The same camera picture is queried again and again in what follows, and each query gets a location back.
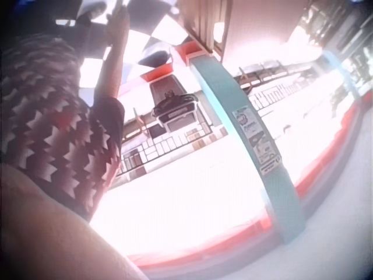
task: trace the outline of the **hand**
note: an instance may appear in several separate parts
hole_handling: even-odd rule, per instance
[[[124,46],[129,32],[129,13],[126,6],[116,6],[112,15],[107,15],[107,36],[109,44]]]

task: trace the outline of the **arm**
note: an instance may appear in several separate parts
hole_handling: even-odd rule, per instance
[[[111,51],[104,61],[100,77],[94,91],[94,99],[118,97],[122,79],[123,55],[129,32],[129,15],[125,6],[117,8],[107,24],[107,33],[112,43]]]
[[[147,280],[83,219],[1,164],[1,257],[22,279]]]

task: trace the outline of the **label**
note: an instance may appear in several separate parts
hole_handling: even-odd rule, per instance
[[[234,111],[233,116],[254,150],[262,175],[275,169],[281,163],[281,156],[276,152],[270,141],[270,136],[264,132],[249,106]]]

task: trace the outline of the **red trim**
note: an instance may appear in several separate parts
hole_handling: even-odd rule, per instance
[[[133,80],[127,81],[121,85],[118,97],[130,92],[132,89],[150,83],[162,76],[171,74],[174,71],[174,64],[185,66],[187,63],[187,55],[200,51],[200,48],[194,41],[187,42],[183,45],[178,45],[171,48],[172,63],[164,64],[148,73],[141,75]]]

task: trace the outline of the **white floor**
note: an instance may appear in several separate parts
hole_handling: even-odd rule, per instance
[[[337,186],[306,231],[219,280],[359,280],[372,266],[372,110]]]

